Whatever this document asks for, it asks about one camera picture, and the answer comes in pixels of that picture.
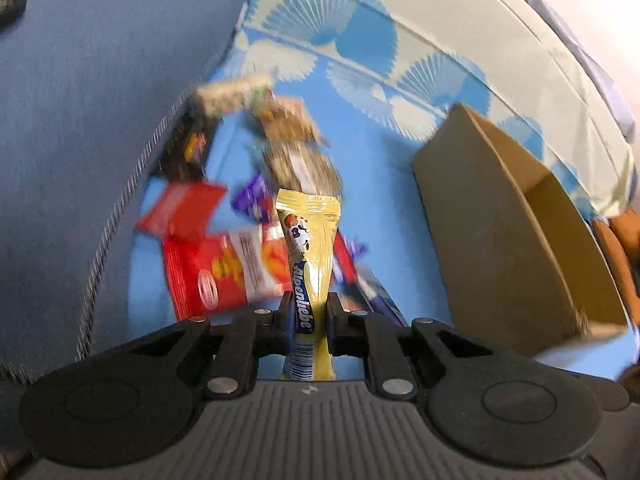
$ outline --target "alpenliebe text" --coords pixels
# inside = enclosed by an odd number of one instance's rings
[[[289,249],[295,301],[296,336],[283,374],[297,381],[335,379],[324,315],[340,201],[333,196],[281,189],[276,209]]]

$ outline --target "cardboard box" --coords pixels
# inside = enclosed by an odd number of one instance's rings
[[[526,356],[627,330],[580,213],[508,134],[456,105],[412,166],[457,329]]]

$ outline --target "red wrapper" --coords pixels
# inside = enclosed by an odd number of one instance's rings
[[[199,182],[173,182],[158,203],[138,223],[156,238],[180,238],[196,242],[205,235],[207,223],[226,193],[226,187]]]
[[[353,285],[358,281],[356,268],[353,265],[353,259],[349,254],[347,244],[342,238],[342,233],[337,230],[334,238],[334,259],[337,260],[342,271],[342,280],[348,285]]]
[[[287,245],[280,224],[217,234],[198,243],[168,238],[162,250],[178,320],[291,290]]]

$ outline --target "bedsheet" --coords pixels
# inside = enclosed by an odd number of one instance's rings
[[[586,219],[626,205],[633,161],[625,139],[579,63],[523,0],[251,0],[213,79],[256,72],[277,75],[276,94],[305,100],[344,181],[340,228],[369,245],[364,264],[407,319],[450,322],[410,160],[453,103],[486,115],[542,160]],[[255,171],[257,132],[240,112],[216,133],[207,177],[230,194]],[[165,185],[149,183],[143,212]],[[227,196],[209,228],[245,222]],[[140,234],[131,261],[130,336],[174,319],[159,244]],[[593,352],[607,345],[618,350],[593,368],[613,378],[634,360],[636,334],[598,342]],[[556,360],[551,350],[544,359],[588,373],[597,357],[591,350]],[[277,376],[279,367],[277,359],[261,362],[260,373]],[[336,371],[338,378],[362,373],[343,358]]]

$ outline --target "ribbed gray surface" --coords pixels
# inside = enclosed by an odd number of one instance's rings
[[[308,394],[310,384],[316,393]],[[415,406],[379,399],[362,381],[259,381],[242,399],[211,402],[191,432],[156,457],[109,470],[40,460],[24,478],[597,479],[577,463],[515,472],[475,462],[441,443]]]

